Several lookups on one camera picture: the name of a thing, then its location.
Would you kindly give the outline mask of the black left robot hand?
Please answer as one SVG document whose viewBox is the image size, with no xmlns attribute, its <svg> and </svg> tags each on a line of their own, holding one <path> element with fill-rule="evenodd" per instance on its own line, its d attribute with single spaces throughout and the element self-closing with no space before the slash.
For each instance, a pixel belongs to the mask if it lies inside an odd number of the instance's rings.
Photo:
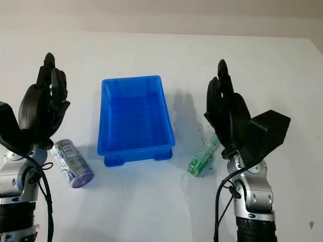
<svg viewBox="0 0 323 242">
<path fill-rule="evenodd" d="M 55 66 L 55 57 L 47 53 L 37 81 L 31 85 L 19 108 L 18 123 L 23 133 L 47 150 L 53 147 L 51 136 L 59 129 L 70 102 L 67 80 Z"/>
</svg>

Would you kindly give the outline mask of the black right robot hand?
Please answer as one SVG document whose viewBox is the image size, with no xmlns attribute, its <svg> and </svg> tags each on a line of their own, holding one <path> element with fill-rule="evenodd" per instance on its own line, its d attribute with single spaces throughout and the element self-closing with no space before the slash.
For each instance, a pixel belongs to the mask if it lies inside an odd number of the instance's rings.
<svg viewBox="0 0 323 242">
<path fill-rule="evenodd" d="M 224 59 L 219 61 L 218 75 L 208 84 L 204 116 L 224 147 L 223 157 L 243 146 L 251 116 L 243 97 L 233 89 Z"/>
</svg>

